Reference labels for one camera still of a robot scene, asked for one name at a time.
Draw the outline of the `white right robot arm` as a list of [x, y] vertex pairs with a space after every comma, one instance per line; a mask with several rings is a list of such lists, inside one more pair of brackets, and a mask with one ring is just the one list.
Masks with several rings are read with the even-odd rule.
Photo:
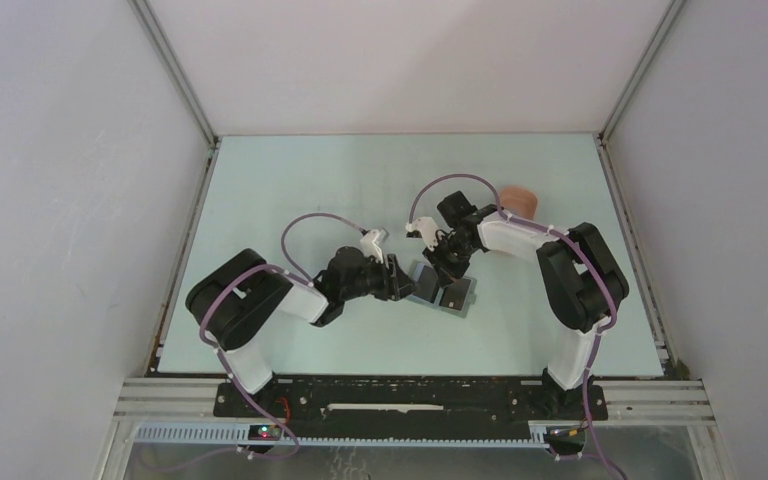
[[423, 255], [438, 282], [464, 277], [477, 252], [501, 252], [537, 263], [549, 306], [561, 324], [541, 392], [545, 411], [566, 418], [582, 403], [597, 340], [617, 322], [629, 283], [599, 229], [584, 222], [566, 231], [544, 226], [490, 204], [477, 208], [457, 191], [437, 206], [445, 226], [427, 216], [412, 217], [410, 236], [422, 239]]

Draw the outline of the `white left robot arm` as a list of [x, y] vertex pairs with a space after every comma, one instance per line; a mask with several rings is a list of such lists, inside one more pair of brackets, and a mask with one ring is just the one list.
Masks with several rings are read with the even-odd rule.
[[269, 321], [298, 320], [321, 328], [338, 318], [349, 301], [368, 296], [399, 301], [416, 289], [394, 254], [378, 259], [344, 246], [306, 281], [245, 249], [192, 287], [185, 307], [199, 326], [200, 339], [239, 382], [238, 404], [259, 417], [276, 403], [269, 384], [274, 369], [257, 340]]

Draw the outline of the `black gold-print credit card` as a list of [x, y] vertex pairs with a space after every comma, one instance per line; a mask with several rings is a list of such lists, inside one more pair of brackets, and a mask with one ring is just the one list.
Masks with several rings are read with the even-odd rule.
[[440, 292], [438, 275], [434, 268], [424, 263], [417, 263], [413, 277], [416, 283], [414, 296], [426, 303], [434, 304]]

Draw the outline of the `green leather card holder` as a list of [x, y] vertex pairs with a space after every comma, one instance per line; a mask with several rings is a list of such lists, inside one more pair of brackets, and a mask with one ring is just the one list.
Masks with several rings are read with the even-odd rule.
[[[410, 271], [409, 271], [410, 277], [411, 277], [413, 280], [414, 280], [414, 277], [413, 277], [413, 273], [414, 273], [414, 269], [416, 268], [416, 264], [417, 264], [417, 263], [422, 263], [422, 262], [419, 262], [419, 261], [413, 261], [413, 262], [412, 262], [412, 264], [411, 264], [411, 267], [410, 267]], [[472, 307], [472, 306], [473, 306], [473, 305], [476, 303], [476, 300], [477, 300], [477, 296], [476, 296], [476, 293], [475, 293], [475, 290], [476, 290], [476, 285], [477, 285], [477, 281], [476, 281], [474, 278], [471, 278], [471, 277], [464, 277], [464, 278], [466, 278], [466, 279], [470, 279], [470, 280], [472, 281], [472, 296], [471, 296], [471, 302], [470, 302], [470, 305], [469, 305], [468, 309], [467, 309], [467, 310], [466, 310], [464, 313], [458, 313], [458, 312], [450, 311], [450, 310], [447, 310], [447, 309], [441, 308], [441, 307], [439, 306], [439, 301], [440, 301], [440, 297], [441, 297], [441, 295], [442, 295], [442, 290], [443, 290], [443, 289], [446, 287], [446, 286], [442, 286], [440, 283], [439, 283], [439, 285], [440, 285], [440, 292], [439, 292], [439, 296], [438, 296], [438, 298], [437, 298], [437, 300], [436, 300], [436, 302], [435, 302], [434, 304], [429, 304], [429, 303], [426, 303], [426, 302], [424, 302], [424, 301], [422, 301], [422, 300], [420, 300], [420, 299], [416, 298], [416, 297], [414, 296], [414, 294], [413, 294], [413, 295], [411, 295], [410, 297], [408, 297], [407, 299], [408, 299], [409, 301], [412, 301], [412, 302], [414, 302], [414, 303], [417, 303], [417, 304], [419, 304], [419, 305], [422, 305], [422, 306], [424, 306], [424, 307], [427, 307], [427, 308], [430, 308], [430, 309], [433, 309], [433, 310], [436, 310], [436, 311], [440, 311], [440, 312], [446, 313], [446, 314], [448, 314], [448, 315], [456, 316], [456, 317], [459, 317], [459, 318], [466, 318], [466, 317], [468, 316], [468, 313], [469, 313], [469, 310], [470, 310], [470, 308], [471, 308], [471, 307]]]

